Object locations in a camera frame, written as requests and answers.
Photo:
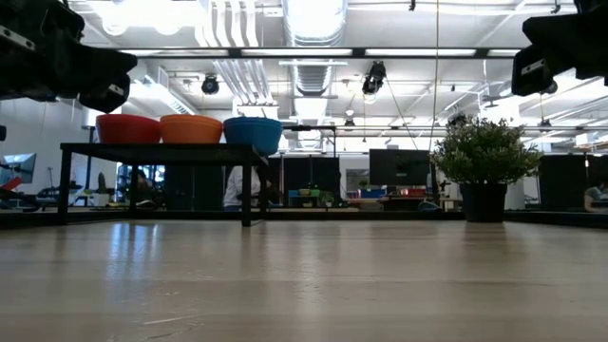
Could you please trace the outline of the green potted plant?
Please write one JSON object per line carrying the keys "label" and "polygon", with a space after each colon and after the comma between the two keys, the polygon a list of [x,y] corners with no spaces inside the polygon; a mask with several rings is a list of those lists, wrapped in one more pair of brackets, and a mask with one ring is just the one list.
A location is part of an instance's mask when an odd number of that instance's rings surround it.
{"label": "green potted plant", "polygon": [[525,145],[523,133],[523,126],[506,119],[463,117],[449,124],[436,143],[431,162],[458,184],[467,221],[503,221],[507,187],[538,174],[542,152]]}

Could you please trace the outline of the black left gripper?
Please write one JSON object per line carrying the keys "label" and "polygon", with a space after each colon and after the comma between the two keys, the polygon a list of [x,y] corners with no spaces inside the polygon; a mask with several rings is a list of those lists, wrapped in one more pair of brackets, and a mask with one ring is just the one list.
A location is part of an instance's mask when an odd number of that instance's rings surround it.
{"label": "black left gripper", "polygon": [[[30,98],[54,102],[59,94],[48,56],[54,35],[82,37],[84,19],[69,0],[0,0],[0,101]],[[81,93],[115,86],[127,93],[128,72],[138,58],[112,48],[79,46]]]}

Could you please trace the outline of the black computer monitor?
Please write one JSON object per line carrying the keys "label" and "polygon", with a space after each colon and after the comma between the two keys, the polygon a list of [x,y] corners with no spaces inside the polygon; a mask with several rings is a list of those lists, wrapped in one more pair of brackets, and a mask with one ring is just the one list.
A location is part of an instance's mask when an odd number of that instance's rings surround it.
{"label": "black computer monitor", "polygon": [[369,163],[372,185],[422,186],[430,173],[425,150],[372,149]]}

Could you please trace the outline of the person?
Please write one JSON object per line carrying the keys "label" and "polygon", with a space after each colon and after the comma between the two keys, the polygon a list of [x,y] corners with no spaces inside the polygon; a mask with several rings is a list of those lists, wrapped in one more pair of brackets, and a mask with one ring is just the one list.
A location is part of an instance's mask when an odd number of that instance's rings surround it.
{"label": "person", "polygon": [[[226,190],[223,197],[223,209],[233,212],[239,211],[242,207],[243,194],[243,167],[234,166],[228,176]],[[261,190],[261,182],[257,173],[257,167],[251,168],[251,205],[258,205],[258,195]]]}
{"label": "person", "polygon": [[608,213],[608,204],[600,204],[606,192],[606,183],[600,182],[585,190],[583,207],[587,213]]}

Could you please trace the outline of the dark partition panel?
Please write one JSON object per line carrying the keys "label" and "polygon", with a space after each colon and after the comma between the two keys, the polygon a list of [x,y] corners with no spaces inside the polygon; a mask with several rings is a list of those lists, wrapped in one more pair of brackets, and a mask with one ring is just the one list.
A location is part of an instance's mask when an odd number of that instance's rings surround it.
{"label": "dark partition panel", "polygon": [[268,179],[284,207],[325,207],[340,201],[338,158],[279,157],[268,160]]}
{"label": "dark partition panel", "polygon": [[539,167],[541,209],[575,212],[583,210],[587,186],[585,158],[582,155],[548,155]]}

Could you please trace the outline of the blue mini bowl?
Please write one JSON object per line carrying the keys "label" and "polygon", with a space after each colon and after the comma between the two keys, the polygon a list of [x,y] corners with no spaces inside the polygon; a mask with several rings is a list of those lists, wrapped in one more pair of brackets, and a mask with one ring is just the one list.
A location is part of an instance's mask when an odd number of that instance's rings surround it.
{"label": "blue mini bowl", "polygon": [[249,123],[249,124],[279,124],[281,122],[271,118],[263,118],[263,117],[233,117],[225,120],[224,124],[236,124],[236,123]]}
{"label": "blue mini bowl", "polygon": [[251,145],[260,156],[274,155],[282,135],[282,124],[233,123],[223,124],[227,143]]}

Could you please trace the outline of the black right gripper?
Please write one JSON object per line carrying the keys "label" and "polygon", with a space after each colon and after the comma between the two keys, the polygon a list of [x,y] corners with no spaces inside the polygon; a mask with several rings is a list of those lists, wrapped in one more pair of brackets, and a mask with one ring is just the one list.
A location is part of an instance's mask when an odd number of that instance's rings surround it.
{"label": "black right gripper", "polygon": [[525,20],[522,32],[541,50],[552,75],[573,67],[568,43],[577,34],[577,77],[603,77],[608,86],[608,0],[576,0],[576,14],[538,16]]}

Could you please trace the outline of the black perforated metal rack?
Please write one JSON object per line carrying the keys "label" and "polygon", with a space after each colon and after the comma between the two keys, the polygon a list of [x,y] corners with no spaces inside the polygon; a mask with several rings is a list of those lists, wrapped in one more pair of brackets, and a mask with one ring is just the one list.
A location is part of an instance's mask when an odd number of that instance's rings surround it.
{"label": "black perforated metal rack", "polygon": [[259,211],[251,206],[251,168],[259,168],[259,178],[265,180],[268,161],[259,156],[255,148],[248,144],[195,144],[195,143],[84,143],[64,142],[62,150],[60,195],[55,221],[68,224],[68,186],[70,184],[72,155],[74,153],[111,162],[121,162],[137,169],[141,165],[171,166],[237,166],[243,168],[242,209],[235,216],[243,227],[250,227],[254,221],[267,218],[268,205],[266,191],[259,193]]}

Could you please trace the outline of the silver ventilation duct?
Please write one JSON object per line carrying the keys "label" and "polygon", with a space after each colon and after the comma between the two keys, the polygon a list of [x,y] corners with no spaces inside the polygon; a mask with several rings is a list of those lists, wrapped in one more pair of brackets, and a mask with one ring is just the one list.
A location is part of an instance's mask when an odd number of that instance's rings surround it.
{"label": "silver ventilation duct", "polygon": [[[341,45],[348,0],[281,0],[286,42],[297,48]],[[293,66],[295,89],[303,96],[322,96],[330,87],[331,66]]]}

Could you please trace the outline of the tilted grey monitor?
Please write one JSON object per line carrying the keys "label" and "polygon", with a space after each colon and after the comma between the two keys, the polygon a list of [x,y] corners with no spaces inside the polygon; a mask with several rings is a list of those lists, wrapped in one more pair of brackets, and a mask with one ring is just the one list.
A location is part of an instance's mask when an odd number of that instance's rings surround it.
{"label": "tilted grey monitor", "polygon": [[36,154],[6,155],[0,158],[0,185],[15,178],[32,183]]}

